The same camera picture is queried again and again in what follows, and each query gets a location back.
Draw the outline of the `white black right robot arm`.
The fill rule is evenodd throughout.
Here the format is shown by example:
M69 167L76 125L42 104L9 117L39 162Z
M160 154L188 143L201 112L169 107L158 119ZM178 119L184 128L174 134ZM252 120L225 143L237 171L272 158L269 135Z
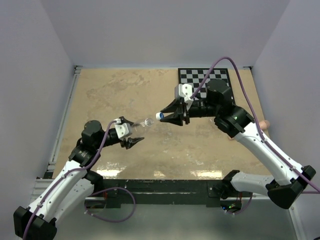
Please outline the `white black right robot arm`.
M267 196L278 207L289 209L316 170L294 161L262 133L254 118L233 102L232 89L226 82L213 79L205 88L205 98L193 100L192 86L178 84L174 100L156 114L156 119L183 126L191 118L212 117L219 130L246 147L270 172L270 175L256 175L232 170L222 180L221 198L249 192Z

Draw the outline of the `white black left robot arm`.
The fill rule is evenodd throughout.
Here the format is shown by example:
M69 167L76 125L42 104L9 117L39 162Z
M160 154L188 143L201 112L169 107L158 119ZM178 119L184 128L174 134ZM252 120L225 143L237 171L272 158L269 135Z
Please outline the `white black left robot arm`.
M102 149L115 144L130 149L142 141L131 137L136 126L123 116L112 120L106 130L99 121L88 121L58 176L28 207L15 210L15 234L23 240L54 239L57 226L76 205L103 192L103 177L91 170Z

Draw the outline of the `blue bottle cap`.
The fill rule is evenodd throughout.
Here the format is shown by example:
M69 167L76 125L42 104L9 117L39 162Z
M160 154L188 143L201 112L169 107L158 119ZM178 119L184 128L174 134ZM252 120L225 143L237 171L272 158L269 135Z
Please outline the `blue bottle cap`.
M155 114L155 118L156 118L157 121L160 121L161 119L164 118L164 114L162 112L157 112Z

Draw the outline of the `clear round plastic bottle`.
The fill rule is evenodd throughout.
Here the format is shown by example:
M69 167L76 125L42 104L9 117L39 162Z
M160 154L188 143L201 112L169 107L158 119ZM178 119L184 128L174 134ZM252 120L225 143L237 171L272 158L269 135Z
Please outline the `clear round plastic bottle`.
M154 125L154 120L150 117L137 120L131 125L131 130L132 130L131 137L133 138L143 137L153 125Z

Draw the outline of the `black white checkerboard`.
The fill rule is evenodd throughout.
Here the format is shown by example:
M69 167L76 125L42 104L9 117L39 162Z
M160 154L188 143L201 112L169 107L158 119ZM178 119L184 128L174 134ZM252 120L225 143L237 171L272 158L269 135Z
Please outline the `black white checkerboard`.
M178 68L178 83L179 84L188 84L192 87L192 92L194 92L202 82L203 78L208 72L208 68ZM223 80L228 87L231 89L232 103L235 104L234 93L232 90L231 80L227 68L214 68L209 77L206 79L205 84L201 87L196 97L193 100L193 103L198 102L199 100L204 100L206 98L206 84L210 80Z

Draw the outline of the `aluminium frame rail left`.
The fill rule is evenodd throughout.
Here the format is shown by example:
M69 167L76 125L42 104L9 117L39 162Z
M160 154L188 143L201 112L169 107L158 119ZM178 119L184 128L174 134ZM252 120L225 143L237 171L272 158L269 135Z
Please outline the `aluminium frame rail left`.
M75 89L77 87L78 78L79 78L79 76L81 74L82 68L83 68L82 65L75 65L74 66L73 78L72 78L72 81L71 81L70 89L69 89L68 94L67 94L65 107L64 107L64 110L62 112L61 121L59 123L57 135L56 135L56 138L55 138L55 141L54 141L54 144L53 144L53 148L52 148L49 160L48 160L48 164L47 164L45 173L53 173L54 170L55 170L55 166L56 166L58 155L59 155L59 150L60 150L61 143L62 143L62 140L63 140L66 121L67 121L68 116L69 116L70 106L71 106L71 103L72 103L72 100L73 100L74 92L75 92Z

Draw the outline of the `pink wooden pin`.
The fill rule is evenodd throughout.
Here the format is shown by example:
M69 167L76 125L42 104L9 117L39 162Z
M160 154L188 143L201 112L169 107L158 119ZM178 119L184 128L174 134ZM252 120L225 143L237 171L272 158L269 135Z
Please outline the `pink wooden pin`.
M259 122L259 127L261 130L267 130L270 127L270 122L268 120L262 120Z

